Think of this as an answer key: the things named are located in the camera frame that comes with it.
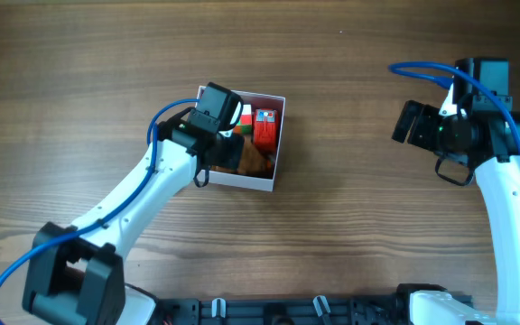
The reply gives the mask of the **brown plush bear with orange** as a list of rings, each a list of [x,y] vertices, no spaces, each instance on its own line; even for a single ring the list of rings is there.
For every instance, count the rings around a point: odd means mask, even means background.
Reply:
[[[274,171],[274,164],[248,140],[245,140],[239,165],[236,169],[213,166],[214,172],[239,174],[251,177],[267,177]]]

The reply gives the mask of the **colourful puzzle cube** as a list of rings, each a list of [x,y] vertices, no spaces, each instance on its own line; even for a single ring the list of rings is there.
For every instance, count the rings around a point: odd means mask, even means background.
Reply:
[[[240,135],[250,135],[253,133],[253,107],[250,104],[244,104],[241,116],[234,127],[233,131]]]

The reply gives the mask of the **red toy truck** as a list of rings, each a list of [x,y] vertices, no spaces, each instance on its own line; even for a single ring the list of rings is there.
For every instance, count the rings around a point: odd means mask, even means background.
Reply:
[[[257,109],[253,120],[253,143],[259,151],[272,152],[277,148],[279,117],[276,110]]]

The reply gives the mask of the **white cardboard box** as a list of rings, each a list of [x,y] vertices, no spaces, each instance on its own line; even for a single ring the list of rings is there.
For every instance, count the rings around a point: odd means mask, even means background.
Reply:
[[[274,154],[274,167],[266,176],[262,177],[210,171],[209,183],[238,187],[243,189],[263,190],[271,192],[274,190],[274,181],[276,178],[276,172],[279,163],[279,155],[281,149],[280,142],[284,124],[286,99],[280,96],[246,92],[241,90],[235,90],[235,93],[237,93],[246,104],[251,104],[257,108],[272,109],[278,112],[278,117],[280,118],[280,121],[278,122],[278,136],[276,136],[277,147]]]

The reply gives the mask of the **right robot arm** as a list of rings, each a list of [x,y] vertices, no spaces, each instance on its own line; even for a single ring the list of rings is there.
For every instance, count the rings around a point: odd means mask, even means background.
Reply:
[[[520,134],[520,112],[512,115]],[[485,201],[497,268],[496,324],[520,324],[520,154],[508,122],[493,107],[404,104],[392,135],[469,170]]]

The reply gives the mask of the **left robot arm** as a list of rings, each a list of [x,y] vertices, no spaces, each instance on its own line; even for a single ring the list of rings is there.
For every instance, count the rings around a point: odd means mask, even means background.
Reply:
[[[213,118],[195,108],[153,127],[144,159],[98,205],[67,227],[35,235],[22,306],[50,324],[150,324],[158,300],[125,282],[124,263],[165,204],[201,170],[237,163],[240,114]]]

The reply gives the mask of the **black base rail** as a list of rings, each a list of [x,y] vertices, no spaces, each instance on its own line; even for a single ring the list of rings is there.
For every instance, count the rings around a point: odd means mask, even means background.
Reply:
[[[410,324],[411,301],[410,296],[402,293],[249,301],[164,299],[157,302],[149,322],[160,325]]]

